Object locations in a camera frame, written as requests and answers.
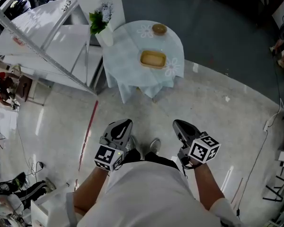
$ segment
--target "white table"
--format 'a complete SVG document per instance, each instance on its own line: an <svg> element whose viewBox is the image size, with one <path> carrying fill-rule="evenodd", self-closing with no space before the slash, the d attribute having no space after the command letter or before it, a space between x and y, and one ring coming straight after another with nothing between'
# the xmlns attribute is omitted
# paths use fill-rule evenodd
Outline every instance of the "white table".
<svg viewBox="0 0 284 227"><path fill-rule="evenodd" d="M183 45L170 28L163 36L154 35L151 27L157 22L134 21L113 32L114 45L103 48L103 64L109 87L117 86L125 103L138 87L153 98L162 87L173 87L175 76L184 77ZM140 64L142 51L158 51L166 55L161 70Z"/></svg>

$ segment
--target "white flower pattern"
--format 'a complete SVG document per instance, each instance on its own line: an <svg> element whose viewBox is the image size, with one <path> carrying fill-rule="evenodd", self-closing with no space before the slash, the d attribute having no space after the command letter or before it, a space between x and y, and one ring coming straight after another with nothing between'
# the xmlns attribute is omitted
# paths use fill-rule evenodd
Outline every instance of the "white flower pattern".
<svg viewBox="0 0 284 227"><path fill-rule="evenodd" d="M141 29L138 29L137 33L141 34L141 38L145 37L153 38L153 31L151 29L151 25L148 26L141 25Z"/></svg>
<svg viewBox="0 0 284 227"><path fill-rule="evenodd" d="M164 67L165 71L165 76L170 77L171 75L175 75L176 71L179 69L180 65L177 65L178 59L173 58L171 61L166 58L166 66Z"/></svg>

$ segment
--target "red line on floor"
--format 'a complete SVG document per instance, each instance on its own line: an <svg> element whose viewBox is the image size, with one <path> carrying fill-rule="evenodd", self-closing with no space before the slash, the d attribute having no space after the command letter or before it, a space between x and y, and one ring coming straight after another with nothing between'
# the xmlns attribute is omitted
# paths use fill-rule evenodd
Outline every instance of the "red line on floor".
<svg viewBox="0 0 284 227"><path fill-rule="evenodd" d="M79 161L79 171L80 171L80 167L81 167L81 163L82 163L84 149L85 149L85 146L86 146L86 140L87 140L87 137L89 136L89 130L90 130L90 127L91 127L91 123L93 122L97 106L98 106L98 101L96 101L96 103L95 103L93 113L90 117L89 126L88 126L87 131L86 131L86 135L85 135L85 139L84 139L84 143L83 143L83 147L82 147L82 151L81 151L80 161Z"/></svg>

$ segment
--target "black pants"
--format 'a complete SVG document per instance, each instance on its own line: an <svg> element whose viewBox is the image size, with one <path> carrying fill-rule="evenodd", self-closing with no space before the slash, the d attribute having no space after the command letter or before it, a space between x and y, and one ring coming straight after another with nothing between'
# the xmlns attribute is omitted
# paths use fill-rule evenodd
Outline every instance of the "black pants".
<svg viewBox="0 0 284 227"><path fill-rule="evenodd" d="M141 155L137 151L137 149L132 149L125 156L125 158L124 158L124 160L122 162L122 165L126 164L126 163L130 163L130 162L141 161L140 158L141 158ZM161 164L161 165L170 166L170 167L173 167L173 168L179 170L175 162L173 162L172 160L168 160L168 159L166 159L164 157L159 157L159 156L157 156L153 152L147 153L145 155L145 157L144 157L144 160L145 161L155 162L155 163L158 163L158 164Z"/></svg>
<svg viewBox="0 0 284 227"><path fill-rule="evenodd" d="M45 188L46 183L45 181L37 182L31 187L21 192L15 192L14 194L20 198L21 202L23 203L24 209L28 209L30 207L30 201L36 201L40 196L46 193Z"/></svg>

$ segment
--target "equipment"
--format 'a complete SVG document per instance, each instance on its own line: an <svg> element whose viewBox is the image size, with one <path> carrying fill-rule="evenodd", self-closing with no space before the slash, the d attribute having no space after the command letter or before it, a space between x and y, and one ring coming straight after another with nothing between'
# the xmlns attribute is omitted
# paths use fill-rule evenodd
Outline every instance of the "equipment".
<svg viewBox="0 0 284 227"><path fill-rule="evenodd" d="M195 166L187 166L190 157L205 163L216 156L221 144L206 132L201 133L194 125L179 119L173 122L173 128L178 139L183 143L178 153L183 168L195 168Z"/></svg>
<svg viewBox="0 0 284 227"><path fill-rule="evenodd" d="M133 127L130 119L113 122L100 137L100 147L95 156L97 167L114 171L123 161L127 153L126 144Z"/></svg>

